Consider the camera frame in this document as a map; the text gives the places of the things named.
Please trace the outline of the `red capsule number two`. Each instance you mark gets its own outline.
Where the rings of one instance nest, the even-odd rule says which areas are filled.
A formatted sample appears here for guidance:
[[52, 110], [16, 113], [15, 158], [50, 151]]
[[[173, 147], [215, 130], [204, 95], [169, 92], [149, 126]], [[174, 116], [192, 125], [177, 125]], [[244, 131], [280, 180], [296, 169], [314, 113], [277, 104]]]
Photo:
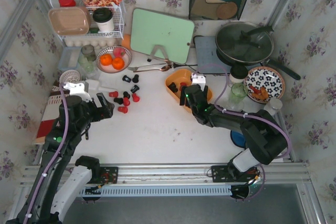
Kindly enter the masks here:
[[180, 83], [180, 90], [183, 88], [183, 87], [186, 87], [187, 86], [187, 84], [185, 83], [185, 82], [181, 82]]

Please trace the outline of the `red capsule cluster piece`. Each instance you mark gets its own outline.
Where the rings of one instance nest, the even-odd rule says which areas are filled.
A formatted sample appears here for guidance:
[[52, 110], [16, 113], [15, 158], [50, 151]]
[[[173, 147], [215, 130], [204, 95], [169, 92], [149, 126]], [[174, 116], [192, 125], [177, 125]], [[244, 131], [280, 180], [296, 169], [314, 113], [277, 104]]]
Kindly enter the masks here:
[[127, 106], [119, 106], [118, 111], [126, 114], [126, 113], [128, 113], [128, 107]]

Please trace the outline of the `orange storage basket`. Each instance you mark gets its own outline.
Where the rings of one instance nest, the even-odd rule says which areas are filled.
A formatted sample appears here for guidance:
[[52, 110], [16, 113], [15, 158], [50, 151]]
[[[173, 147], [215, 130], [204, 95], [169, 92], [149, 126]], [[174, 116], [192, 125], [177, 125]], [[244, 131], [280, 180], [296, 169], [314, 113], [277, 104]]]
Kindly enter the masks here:
[[[189, 113], [191, 113], [192, 111], [189, 107], [189, 104], [187, 103], [187, 100], [186, 100], [186, 105], [180, 105], [180, 83], [185, 82], [187, 84], [187, 87], [191, 86], [192, 85], [192, 82], [191, 82], [191, 75], [192, 74], [193, 73], [191, 71], [187, 70], [187, 69], [181, 69], [181, 70], [178, 70], [178, 71], [174, 72], [170, 76], [168, 76], [165, 80], [165, 87], [166, 87], [167, 92], [175, 99], [175, 101], [178, 103], [178, 105], [180, 107], [183, 107]], [[178, 88], [177, 93], [173, 93], [167, 87], [172, 82], [174, 82], [176, 84], [177, 88]], [[210, 102], [212, 97], [213, 97], [212, 90], [208, 87], [208, 94], [207, 94], [208, 103]]]

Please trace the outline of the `grey blue cloth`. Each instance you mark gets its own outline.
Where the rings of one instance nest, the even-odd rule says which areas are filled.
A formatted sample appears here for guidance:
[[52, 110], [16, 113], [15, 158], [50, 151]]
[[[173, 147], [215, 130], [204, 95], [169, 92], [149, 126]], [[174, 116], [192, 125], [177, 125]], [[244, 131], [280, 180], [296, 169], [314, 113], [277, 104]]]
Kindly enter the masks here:
[[231, 131], [230, 138], [235, 146], [240, 147], [240, 148], [245, 148], [246, 140], [242, 134], [235, 132], [235, 131]]

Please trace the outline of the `clear glass cup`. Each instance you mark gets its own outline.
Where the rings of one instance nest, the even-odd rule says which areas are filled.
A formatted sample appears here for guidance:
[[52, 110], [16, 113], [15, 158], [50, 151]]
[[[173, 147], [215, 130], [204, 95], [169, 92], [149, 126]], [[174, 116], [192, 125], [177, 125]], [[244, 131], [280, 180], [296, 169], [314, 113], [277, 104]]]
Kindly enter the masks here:
[[240, 112], [244, 108], [244, 103], [239, 99], [229, 99], [228, 100], [228, 109], [231, 111]]

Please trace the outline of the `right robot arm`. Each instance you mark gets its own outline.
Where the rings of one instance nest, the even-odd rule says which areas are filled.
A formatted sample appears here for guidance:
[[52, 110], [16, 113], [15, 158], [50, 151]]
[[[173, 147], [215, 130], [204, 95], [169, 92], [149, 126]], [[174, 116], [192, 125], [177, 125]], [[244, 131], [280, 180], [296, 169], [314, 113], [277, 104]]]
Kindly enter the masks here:
[[226, 181], [246, 181], [257, 165], [270, 164], [290, 147], [288, 136], [266, 110], [242, 113], [210, 104], [198, 84], [183, 87], [182, 97], [199, 124], [243, 135], [245, 149], [224, 165]]

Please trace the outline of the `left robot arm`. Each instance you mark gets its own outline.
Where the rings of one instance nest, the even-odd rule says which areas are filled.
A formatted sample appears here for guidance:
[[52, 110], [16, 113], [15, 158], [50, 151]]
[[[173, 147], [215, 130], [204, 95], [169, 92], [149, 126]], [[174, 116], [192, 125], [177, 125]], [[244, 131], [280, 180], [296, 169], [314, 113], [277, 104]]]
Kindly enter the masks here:
[[94, 100], [84, 101], [77, 95], [62, 97], [59, 116], [43, 145], [40, 168], [21, 211], [7, 223], [62, 223], [78, 193], [92, 178], [100, 176], [99, 160], [81, 156], [73, 174], [63, 186], [61, 177], [76, 147], [93, 122], [113, 116], [114, 104], [97, 93], [101, 106]]

